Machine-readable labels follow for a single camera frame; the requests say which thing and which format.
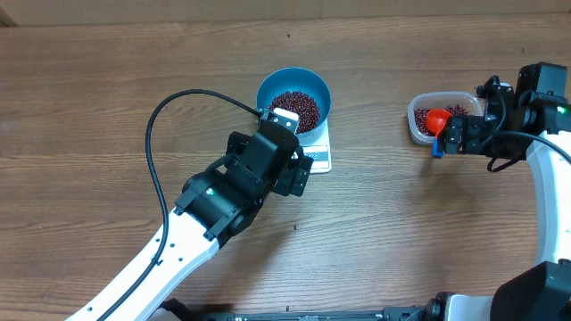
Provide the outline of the orange measuring scoop blue handle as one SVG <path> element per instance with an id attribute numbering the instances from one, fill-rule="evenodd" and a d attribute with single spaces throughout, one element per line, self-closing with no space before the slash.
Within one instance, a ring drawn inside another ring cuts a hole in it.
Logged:
<path id="1" fill-rule="evenodd" d="M 444 156 L 444 151 L 438 141 L 438 136 L 444 130 L 451 113 L 445 109 L 431 109 L 426 115 L 425 125 L 427 130 L 434 135 L 432 157 L 441 159 Z"/>

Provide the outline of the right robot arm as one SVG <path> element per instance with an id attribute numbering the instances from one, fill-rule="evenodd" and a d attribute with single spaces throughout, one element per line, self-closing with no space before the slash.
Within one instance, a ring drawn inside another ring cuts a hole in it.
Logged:
<path id="1" fill-rule="evenodd" d="M 481 116 L 428 114 L 432 155 L 482 155 L 490 172 L 520 161 L 532 172 L 537 209 L 534 266 L 491 296 L 441 292 L 419 320 L 570 321 L 570 102 L 567 67 L 537 62 L 522 67 L 516 86 L 490 77 L 476 95 Z"/>

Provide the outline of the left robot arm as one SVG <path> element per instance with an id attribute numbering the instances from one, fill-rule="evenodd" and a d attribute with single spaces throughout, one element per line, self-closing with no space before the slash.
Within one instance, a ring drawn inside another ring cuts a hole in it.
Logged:
<path id="1" fill-rule="evenodd" d="M 192 176 L 153 239 L 74 320 L 146 320 L 233 236 L 244 231 L 272 191 L 302 194 L 306 176 L 292 120 L 263 120 L 252 136 L 233 133 L 237 149 Z"/>

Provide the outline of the white digital kitchen scale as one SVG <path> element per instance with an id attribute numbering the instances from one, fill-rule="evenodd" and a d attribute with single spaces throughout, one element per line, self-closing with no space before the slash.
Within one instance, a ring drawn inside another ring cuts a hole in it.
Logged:
<path id="1" fill-rule="evenodd" d="M 328 121 L 324 120 L 322 124 L 311 130 L 311 132 L 300 134 L 297 137 L 303 148 L 304 155 L 313 159 L 310 173 L 329 173 L 333 167 L 333 162 Z"/>

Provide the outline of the red beans in bowl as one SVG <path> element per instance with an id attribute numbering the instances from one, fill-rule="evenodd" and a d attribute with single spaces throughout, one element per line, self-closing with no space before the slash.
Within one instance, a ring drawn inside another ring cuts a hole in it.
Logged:
<path id="1" fill-rule="evenodd" d="M 271 110 L 281 108 L 296 113 L 299 116 L 297 134 L 310 132 L 319 124 L 320 109 L 317 102 L 311 96 L 300 91 L 286 91 L 276 96 L 271 101 L 269 108 Z"/>

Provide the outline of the teal plastic bowl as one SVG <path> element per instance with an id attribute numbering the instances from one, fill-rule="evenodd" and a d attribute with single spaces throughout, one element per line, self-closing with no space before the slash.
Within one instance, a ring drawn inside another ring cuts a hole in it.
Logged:
<path id="1" fill-rule="evenodd" d="M 288 67 L 267 76 L 259 86 L 255 106 L 258 111 L 270 106 L 271 102 L 285 92 L 301 92 L 312 98 L 319 107 L 317 126 L 306 133 L 297 134 L 302 144 L 311 144 L 321 136 L 331 112 L 333 98 L 325 80 L 312 70 L 302 67 Z"/>

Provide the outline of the clear plastic bean container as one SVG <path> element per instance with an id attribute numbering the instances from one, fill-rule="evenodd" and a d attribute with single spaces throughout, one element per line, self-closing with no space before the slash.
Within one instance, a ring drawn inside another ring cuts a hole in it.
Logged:
<path id="1" fill-rule="evenodd" d="M 411 138 L 416 144 L 430 145 L 434 141 L 433 136 L 424 135 L 419 129 L 415 111 L 443 109 L 448 106 L 459 105 L 463 107 L 469 115 L 482 116 L 483 107 L 478 99 L 470 93 L 460 91 L 432 92 L 416 96 L 409 104 L 407 117 Z"/>

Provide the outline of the red beans in container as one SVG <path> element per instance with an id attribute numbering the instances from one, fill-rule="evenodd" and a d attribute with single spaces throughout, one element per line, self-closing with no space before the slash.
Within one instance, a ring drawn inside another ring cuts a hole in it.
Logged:
<path id="1" fill-rule="evenodd" d="M 450 112 L 451 116 L 467 116 L 468 115 L 468 111 L 460 105 L 447 106 L 447 107 L 444 107 L 443 109 Z M 426 115 L 427 115 L 429 110 L 431 110 L 431 109 L 415 110 L 414 111 L 414 119 L 415 119 L 417 129 L 421 134 L 423 134 L 425 136 L 434 136 L 432 133 L 430 133 L 427 130 L 426 125 L 425 125 Z"/>

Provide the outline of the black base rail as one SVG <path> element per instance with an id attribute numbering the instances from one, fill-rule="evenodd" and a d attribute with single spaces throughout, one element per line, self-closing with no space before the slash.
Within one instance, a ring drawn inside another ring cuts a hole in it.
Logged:
<path id="1" fill-rule="evenodd" d="M 192 321 L 422 321 L 422 307 L 387 307 L 380 311 L 333 311 L 333 312 L 280 312 L 238 314 L 231 311 L 191 310 L 182 302 L 171 299 L 160 305 L 180 320 Z"/>

